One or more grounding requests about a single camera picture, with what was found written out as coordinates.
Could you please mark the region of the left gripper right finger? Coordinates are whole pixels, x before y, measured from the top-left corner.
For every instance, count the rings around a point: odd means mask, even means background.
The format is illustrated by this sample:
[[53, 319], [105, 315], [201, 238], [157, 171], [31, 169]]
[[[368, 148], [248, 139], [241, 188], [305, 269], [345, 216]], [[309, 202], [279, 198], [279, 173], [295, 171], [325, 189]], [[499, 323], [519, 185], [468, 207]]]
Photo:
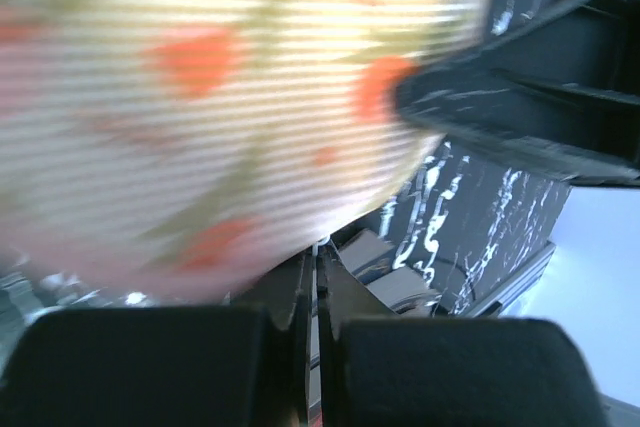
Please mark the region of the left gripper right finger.
[[408, 317], [324, 247], [317, 262], [327, 426], [604, 426], [577, 347], [554, 323]]

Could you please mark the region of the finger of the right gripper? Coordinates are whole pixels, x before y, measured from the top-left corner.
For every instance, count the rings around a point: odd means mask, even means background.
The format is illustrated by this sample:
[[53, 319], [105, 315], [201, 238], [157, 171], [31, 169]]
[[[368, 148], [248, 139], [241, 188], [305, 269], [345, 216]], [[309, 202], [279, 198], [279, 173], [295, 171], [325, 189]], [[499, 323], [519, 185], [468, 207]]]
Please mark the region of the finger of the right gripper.
[[506, 166], [639, 180], [639, 0], [561, 0], [403, 81], [400, 117]]

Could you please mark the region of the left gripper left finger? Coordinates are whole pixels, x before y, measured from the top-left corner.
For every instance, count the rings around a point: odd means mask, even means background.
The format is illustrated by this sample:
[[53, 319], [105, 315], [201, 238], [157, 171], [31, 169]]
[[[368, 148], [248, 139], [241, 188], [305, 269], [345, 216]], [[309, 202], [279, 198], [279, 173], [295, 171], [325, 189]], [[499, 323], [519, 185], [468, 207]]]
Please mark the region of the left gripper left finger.
[[5, 426], [304, 426], [313, 260], [226, 305], [65, 309], [1, 377]]

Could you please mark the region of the pink patterned mesh laundry bag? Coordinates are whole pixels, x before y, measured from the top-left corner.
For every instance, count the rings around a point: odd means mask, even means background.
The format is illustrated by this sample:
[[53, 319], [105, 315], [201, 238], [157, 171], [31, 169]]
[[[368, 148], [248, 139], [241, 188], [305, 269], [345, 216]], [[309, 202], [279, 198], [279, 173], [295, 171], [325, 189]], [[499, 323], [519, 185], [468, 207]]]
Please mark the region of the pink patterned mesh laundry bag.
[[396, 85], [490, 0], [1, 0], [1, 264], [220, 296], [381, 206], [441, 143]]

